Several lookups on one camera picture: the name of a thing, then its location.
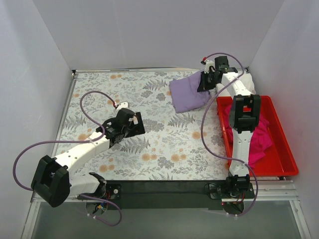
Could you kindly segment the aluminium frame rail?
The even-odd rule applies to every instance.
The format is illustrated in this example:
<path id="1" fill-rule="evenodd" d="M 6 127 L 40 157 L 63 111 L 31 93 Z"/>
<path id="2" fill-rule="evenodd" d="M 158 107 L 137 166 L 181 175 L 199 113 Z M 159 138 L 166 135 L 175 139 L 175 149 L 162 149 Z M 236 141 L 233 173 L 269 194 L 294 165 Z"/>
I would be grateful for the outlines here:
<path id="1" fill-rule="evenodd" d="M 216 179 L 226 177 L 226 163 L 203 147 L 224 154 L 215 107 L 200 132 L 203 110 L 176 114 L 169 82 L 192 70 L 132 72 L 77 72 L 72 97 L 58 132 L 62 140 L 83 140 L 95 126 L 79 109 L 84 106 L 98 121 L 113 116 L 108 93 L 117 102 L 128 101 L 143 114 L 146 133 L 123 140 L 79 168 L 77 175 L 99 173 L 117 183 L 118 211 L 98 202 L 68 199 L 57 208 L 39 196 L 32 202 L 28 232 L 32 239 L 308 239 L 298 195 L 291 181 L 263 178 L 259 198 L 214 200 L 208 192 Z"/>

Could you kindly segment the floral table mat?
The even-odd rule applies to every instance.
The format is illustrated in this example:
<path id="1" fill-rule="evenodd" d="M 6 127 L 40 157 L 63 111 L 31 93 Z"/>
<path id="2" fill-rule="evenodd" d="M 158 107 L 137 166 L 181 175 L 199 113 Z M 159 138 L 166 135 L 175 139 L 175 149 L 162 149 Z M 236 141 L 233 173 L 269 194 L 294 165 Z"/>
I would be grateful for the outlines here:
<path id="1" fill-rule="evenodd" d="M 169 83 L 192 71 L 86 72 L 77 77 L 57 153 L 85 140 L 96 125 L 114 117 L 112 101 L 140 112 L 146 133 L 124 139 L 80 167 L 108 180 L 222 180 L 228 174 L 224 141 L 213 104 L 176 113 Z"/>

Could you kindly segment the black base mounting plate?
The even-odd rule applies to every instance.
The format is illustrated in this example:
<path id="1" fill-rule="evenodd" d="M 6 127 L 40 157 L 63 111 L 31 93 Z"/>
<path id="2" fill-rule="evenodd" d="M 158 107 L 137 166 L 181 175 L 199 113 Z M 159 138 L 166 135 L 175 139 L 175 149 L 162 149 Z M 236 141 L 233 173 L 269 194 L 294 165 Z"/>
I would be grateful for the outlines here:
<path id="1" fill-rule="evenodd" d="M 253 189 L 253 196 L 246 195 L 239 202 L 229 198 L 213 199 L 208 192 L 208 184 L 215 181 L 220 180 L 110 180 L 97 196 L 92 193 L 82 193 L 78 199 L 95 200 L 104 204 L 115 203 L 121 209 L 208 209 L 213 211 L 223 210 L 230 204 L 234 204 L 239 209 L 239 213 L 242 213 L 244 201 L 256 198 L 257 194 Z"/>

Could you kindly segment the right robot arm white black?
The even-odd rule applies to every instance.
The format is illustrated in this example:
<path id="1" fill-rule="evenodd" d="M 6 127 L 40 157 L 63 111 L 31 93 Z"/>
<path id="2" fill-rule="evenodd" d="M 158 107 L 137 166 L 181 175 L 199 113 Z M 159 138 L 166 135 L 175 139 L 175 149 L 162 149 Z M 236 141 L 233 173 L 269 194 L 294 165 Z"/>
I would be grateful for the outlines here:
<path id="1" fill-rule="evenodd" d="M 213 199 L 229 198 L 239 202 L 247 196 L 253 196 L 250 176 L 254 174 L 249 166 L 249 151 L 253 132 L 259 124 L 261 96 L 253 94 L 240 78 L 244 71 L 238 72 L 229 66 L 226 53 L 216 53 L 215 60 L 204 57 L 201 63 L 204 70 L 200 74 L 198 92 L 213 89 L 221 83 L 223 88 L 216 93 L 219 96 L 227 91 L 232 97 L 229 125 L 233 133 L 232 156 L 228 176 L 225 180 L 208 184 L 208 192 Z"/>

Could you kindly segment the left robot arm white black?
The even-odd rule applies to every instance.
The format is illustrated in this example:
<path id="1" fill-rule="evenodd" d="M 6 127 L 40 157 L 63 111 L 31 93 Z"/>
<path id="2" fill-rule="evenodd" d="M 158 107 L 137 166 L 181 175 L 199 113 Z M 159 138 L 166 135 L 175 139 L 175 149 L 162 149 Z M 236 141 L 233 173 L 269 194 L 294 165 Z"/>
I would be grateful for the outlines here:
<path id="1" fill-rule="evenodd" d="M 32 190 L 53 208 L 70 196 L 103 198 L 107 184 L 104 177 L 94 172 L 75 176 L 75 172 L 124 138 L 141 134 L 145 134 L 141 113 L 128 108 L 118 110 L 114 118 L 98 126 L 84 143 L 60 155 L 42 157 L 31 183 Z"/>

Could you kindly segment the purple t shirt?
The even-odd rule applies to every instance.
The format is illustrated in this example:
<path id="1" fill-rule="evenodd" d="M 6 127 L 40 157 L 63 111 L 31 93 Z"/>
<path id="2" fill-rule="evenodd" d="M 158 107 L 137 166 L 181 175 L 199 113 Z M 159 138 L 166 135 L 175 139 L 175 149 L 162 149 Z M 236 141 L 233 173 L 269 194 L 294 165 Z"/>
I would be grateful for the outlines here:
<path id="1" fill-rule="evenodd" d="M 172 80 L 169 83 L 171 92 L 172 105 L 176 113 L 184 113 L 200 108 L 211 99 L 209 91 L 198 92 L 197 88 L 200 84 L 200 76 L 202 71 L 183 79 Z"/>

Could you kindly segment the magenta t shirt in bin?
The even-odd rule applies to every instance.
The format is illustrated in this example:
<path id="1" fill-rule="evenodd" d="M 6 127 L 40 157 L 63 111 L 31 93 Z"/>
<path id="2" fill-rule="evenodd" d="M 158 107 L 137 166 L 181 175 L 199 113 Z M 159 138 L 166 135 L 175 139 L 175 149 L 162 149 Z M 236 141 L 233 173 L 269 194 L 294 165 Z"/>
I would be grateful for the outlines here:
<path id="1" fill-rule="evenodd" d="M 233 132 L 229 125 L 231 105 L 228 105 L 221 110 L 223 116 L 223 122 L 225 126 L 226 135 L 228 142 L 232 145 L 233 143 Z M 254 169 L 256 163 L 265 157 L 265 151 L 273 145 L 270 135 L 268 133 L 269 121 L 266 120 L 262 114 L 259 117 L 259 124 L 255 128 L 249 150 L 249 166 Z"/>

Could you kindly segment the white folded t shirt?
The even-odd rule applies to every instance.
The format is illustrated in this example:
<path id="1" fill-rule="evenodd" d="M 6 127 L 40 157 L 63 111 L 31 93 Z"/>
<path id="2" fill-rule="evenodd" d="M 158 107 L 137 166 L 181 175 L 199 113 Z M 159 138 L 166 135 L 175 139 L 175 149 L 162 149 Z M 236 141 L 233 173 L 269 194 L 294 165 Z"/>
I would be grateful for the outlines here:
<path id="1" fill-rule="evenodd" d="M 242 77 L 240 77 L 239 79 L 243 85 L 247 88 L 247 90 L 249 90 L 252 94 L 256 94 L 256 91 L 255 91 L 255 85 L 254 85 L 254 82 L 253 82 L 253 78 L 252 78 L 252 75 L 250 73 L 244 73 Z M 216 93 L 218 93 L 224 86 L 222 84 L 217 84 L 216 85 Z M 231 96 L 229 94 L 229 90 L 230 87 L 228 87 L 226 90 L 224 90 L 223 92 L 221 92 L 219 94 L 220 97 L 229 97 Z"/>

